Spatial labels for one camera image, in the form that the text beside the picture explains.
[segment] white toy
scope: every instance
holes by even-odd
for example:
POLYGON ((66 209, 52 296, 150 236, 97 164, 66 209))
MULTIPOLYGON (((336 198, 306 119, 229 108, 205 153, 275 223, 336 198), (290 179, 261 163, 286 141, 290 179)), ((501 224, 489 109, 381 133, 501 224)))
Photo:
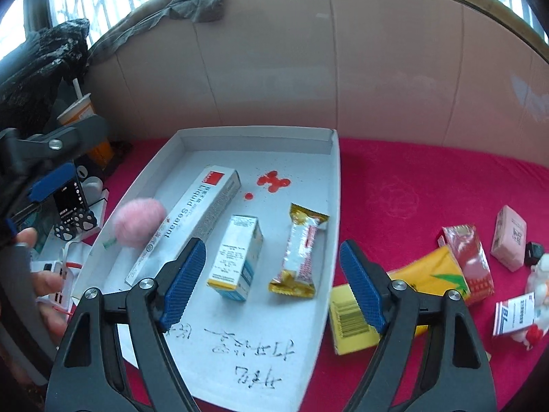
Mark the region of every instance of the white toy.
POLYGON ((526 281, 525 293, 534 293, 536 307, 549 305, 549 254, 541 256, 537 265, 532 266, 532 273, 526 281))
POLYGON ((524 293, 534 293, 535 318, 527 329, 514 333, 511 337, 526 345, 530 350, 549 330, 549 254, 544 254, 526 281, 524 293))

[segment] blue gripper pad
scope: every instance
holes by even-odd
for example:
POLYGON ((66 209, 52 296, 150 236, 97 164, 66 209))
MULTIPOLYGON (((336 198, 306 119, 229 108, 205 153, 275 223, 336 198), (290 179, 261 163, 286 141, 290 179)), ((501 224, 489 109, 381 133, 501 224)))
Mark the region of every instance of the blue gripper pad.
POLYGON ((387 321, 382 313, 381 296, 347 242, 341 243, 339 248, 339 265, 343 269, 364 319, 379 334, 383 334, 387 321))
POLYGON ((164 332, 181 320, 205 263, 206 245, 198 240, 164 296, 164 313, 159 321, 164 332))

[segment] human hand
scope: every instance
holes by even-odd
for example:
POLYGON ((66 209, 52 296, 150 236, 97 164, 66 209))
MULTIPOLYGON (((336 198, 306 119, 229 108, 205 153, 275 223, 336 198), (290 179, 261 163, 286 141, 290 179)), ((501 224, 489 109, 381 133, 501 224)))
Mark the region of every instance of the human hand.
MULTIPOLYGON (((16 241, 18 243, 26 243, 32 248, 36 244, 37 233, 33 228, 24 229, 17 234, 16 241)), ((36 295, 45 296, 46 294, 57 293, 63 288, 63 279, 59 274, 54 274, 50 271, 33 272, 32 286, 36 295)), ((49 334, 54 343, 59 344, 61 337, 67 329, 67 322, 60 313, 55 311, 50 305, 37 303, 37 307, 42 315, 42 320, 49 330, 49 334)), ((2 305, 0 305, 0 315, 2 314, 2 305)), ((31 384, 32 381, 28 377, 25 370, 18 366, 9 354, 0 346, 0 356, 4 359, 6 365, 12 371, 14 378, 21 384, 31 384)))

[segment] cardboard wall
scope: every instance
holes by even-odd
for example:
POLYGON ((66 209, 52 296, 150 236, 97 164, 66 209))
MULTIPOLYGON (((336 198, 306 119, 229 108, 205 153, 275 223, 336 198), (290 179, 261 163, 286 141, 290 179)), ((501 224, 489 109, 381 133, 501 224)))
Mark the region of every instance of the cardboard wall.
POLYGON ((549 65, 453 0, 225 0, 163 19, 90 68, 119 137, 299 125, 487 151, 549 166, 549 65))

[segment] orange cup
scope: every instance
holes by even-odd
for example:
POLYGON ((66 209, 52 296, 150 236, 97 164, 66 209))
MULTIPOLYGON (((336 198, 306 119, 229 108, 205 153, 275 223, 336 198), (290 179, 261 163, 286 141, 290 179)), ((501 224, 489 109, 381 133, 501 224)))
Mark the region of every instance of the orange cup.
MULTIPOLYGON (((91 93, 81 97, 63 113, 61 113, 57 120, 61 125, 69 125, 80 119, 85 119, 95 114, 95 110, 90 100, 91 93)), ((109 161, 113 158, 114 152, 108 141, 104 141, 93 149, 89 150, 88 156, 101 168, 105 168, 109 161)))

